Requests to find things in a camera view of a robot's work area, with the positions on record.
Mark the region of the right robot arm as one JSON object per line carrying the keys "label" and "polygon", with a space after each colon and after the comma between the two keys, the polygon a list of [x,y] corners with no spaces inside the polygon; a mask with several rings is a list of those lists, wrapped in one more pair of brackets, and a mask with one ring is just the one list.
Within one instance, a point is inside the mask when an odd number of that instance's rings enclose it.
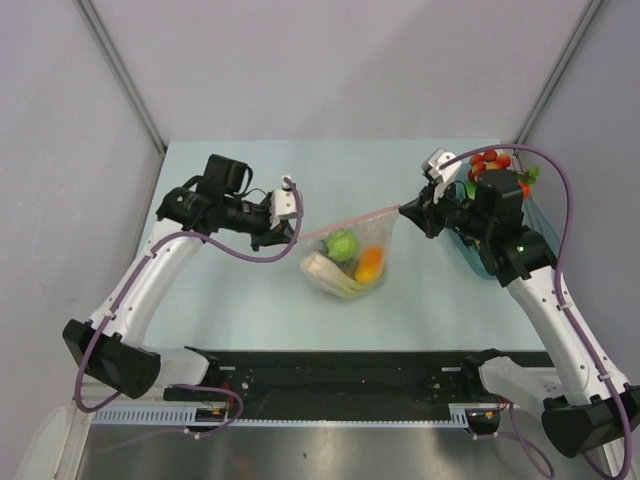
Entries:
{"label": "right robot arm", "polygon": [[490,349],[468,360],[463,393],[473,401],[491,394],[538,418],[562,455],[574,458],[623,437],[639,424],[639,389],[629,383],[571,305],[566,284],[554,279],[557,259],[545,238],[524,223],[523,191],[514,173],[492,170],[478,179],[473,198],[455,194],[455,178],[430,169],[419,196],[402,216],[427,237],[442,230],[478,243],[485,270],[522,308],[558,375],[553,383]]}

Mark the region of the clear zip top bag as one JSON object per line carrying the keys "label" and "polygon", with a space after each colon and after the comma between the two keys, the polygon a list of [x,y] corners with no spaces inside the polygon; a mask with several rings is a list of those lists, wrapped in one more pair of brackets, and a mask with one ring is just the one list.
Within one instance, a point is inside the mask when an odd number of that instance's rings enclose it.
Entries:
{"label": "clear zip top bag", "polygon": [[318,290],[361,298],[385,280],[399,207],[392,205],[300,237],[300,269]]}

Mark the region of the green round fruit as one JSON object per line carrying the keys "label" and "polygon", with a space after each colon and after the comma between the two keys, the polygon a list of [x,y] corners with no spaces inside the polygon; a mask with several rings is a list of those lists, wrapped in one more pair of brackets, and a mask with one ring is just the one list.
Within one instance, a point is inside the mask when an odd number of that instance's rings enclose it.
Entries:
{"label": "green round fruit", "polygon": [[359,251],[356,235],[351,230],[336,230],[325,240],[328,257],[336,262],[345,262],[354,258]]}

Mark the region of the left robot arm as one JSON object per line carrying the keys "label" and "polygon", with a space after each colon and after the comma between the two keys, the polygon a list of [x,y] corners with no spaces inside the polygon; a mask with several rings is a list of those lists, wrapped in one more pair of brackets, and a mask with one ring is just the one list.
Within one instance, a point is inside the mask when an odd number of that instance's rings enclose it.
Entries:
{"label": "left robot arm", "polygon": [[221,376],[206,353],[184,347],[164,352],[143,345],[146,331],[178,274],[209,244],[256,264],[284,258],[297,243],[302,195],[290,176],[254,203],[248,200],[251,167],[221,155],[162,199],[141,252],[107,299],[85,321],[70,320],[62,338],[78,366],[74,400],[81,410],[85,377],[131,399],[151,388],[184,388],[214,397]]}

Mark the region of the yellow toy mango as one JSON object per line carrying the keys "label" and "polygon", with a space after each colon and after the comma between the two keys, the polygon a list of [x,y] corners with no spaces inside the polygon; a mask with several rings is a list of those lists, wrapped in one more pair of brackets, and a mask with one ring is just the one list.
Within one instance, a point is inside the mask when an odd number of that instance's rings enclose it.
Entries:
{"label": "yellow toy mango", "polygon": [[358,258],[354,279],[360,284],[370,285],[381,276],[385,265],[385,248],[370,246]]}

